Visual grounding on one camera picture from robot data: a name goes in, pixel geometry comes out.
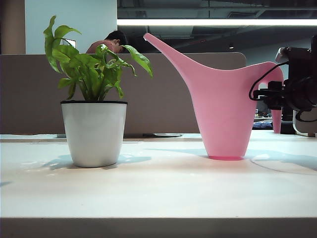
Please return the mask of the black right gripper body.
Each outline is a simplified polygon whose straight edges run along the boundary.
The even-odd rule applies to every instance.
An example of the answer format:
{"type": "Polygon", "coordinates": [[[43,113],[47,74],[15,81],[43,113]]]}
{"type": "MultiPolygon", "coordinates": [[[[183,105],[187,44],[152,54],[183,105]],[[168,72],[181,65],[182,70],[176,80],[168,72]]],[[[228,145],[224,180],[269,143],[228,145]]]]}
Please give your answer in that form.
{"type": "Polygon", "coordinates": [[[287,47],[286,55],[285,100],[293,110],[309,112],[317,106],[317,36],[309,49],[287,47]]]}

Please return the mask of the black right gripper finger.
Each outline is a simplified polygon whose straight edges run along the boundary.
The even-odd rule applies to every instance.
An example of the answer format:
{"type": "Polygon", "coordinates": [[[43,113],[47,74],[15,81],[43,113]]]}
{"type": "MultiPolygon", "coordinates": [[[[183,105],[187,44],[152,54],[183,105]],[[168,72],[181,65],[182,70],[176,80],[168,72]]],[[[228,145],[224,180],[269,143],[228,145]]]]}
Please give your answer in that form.
{"type": "Polygon", "coordinates": [[[281,81],[270,81],[267,87],[268,90],[282,90],[284,88],[284,84],[281,81]]]}
{"type": "Polygon", "coordinates": [[[283,101],[281,93],[276,90],[260,89],[253,91],[253,101],[262,101],[269,109],[281,109],[283,101]]]}

